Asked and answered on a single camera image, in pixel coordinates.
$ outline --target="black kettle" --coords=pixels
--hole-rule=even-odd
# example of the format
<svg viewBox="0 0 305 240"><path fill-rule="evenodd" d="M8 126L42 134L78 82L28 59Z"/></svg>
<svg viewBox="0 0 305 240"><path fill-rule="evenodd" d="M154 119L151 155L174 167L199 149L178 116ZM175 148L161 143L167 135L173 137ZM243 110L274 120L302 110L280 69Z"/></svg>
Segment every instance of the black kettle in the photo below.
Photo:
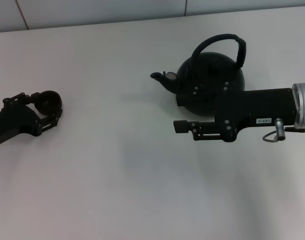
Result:
<svg viewBox="0 0 305 240"><path fill-rule="evenodd" d="M238 43L237 60L217 52L203 52L210 44L232 39ZM179 68L177 74L154 72L151 78L176 94L178 106L200 116L212 116L216 95L245 90L241 67L246 57L246 42L234 34L213 36L202 42Z"/></svg>

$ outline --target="black bracket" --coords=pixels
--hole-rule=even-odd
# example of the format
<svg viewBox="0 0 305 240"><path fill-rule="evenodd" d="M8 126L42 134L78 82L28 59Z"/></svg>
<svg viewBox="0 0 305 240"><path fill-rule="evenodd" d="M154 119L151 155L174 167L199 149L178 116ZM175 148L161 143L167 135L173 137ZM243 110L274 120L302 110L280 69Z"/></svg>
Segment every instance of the black bracket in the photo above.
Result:
<svg viewBox="0 0 305 240"><path fill-rule="evenodd" d="M31 96L20 93L11 98L5 98L0 111L0 144L18 134L40 136L58 124L62 116L62 99L55 91L36 92ZM45 117L40 118L28 107L35 108Z"/></svg>

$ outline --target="white tabletop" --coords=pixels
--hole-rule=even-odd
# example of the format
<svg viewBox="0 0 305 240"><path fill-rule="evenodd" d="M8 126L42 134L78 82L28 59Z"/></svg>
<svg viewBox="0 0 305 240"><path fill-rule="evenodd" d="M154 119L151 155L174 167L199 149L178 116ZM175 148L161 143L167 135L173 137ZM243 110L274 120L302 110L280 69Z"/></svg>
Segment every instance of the white tabletop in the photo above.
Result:
<svg viewBox="0 0 305 240"><path fill-rule="evenodd" d="M305 7L0 33L0 110L63 101L56 128L0 145L0 240L305 240L305 134L193 141L173 121L204 119L149 77L225 33L247 90L305 82Z"/></svg>

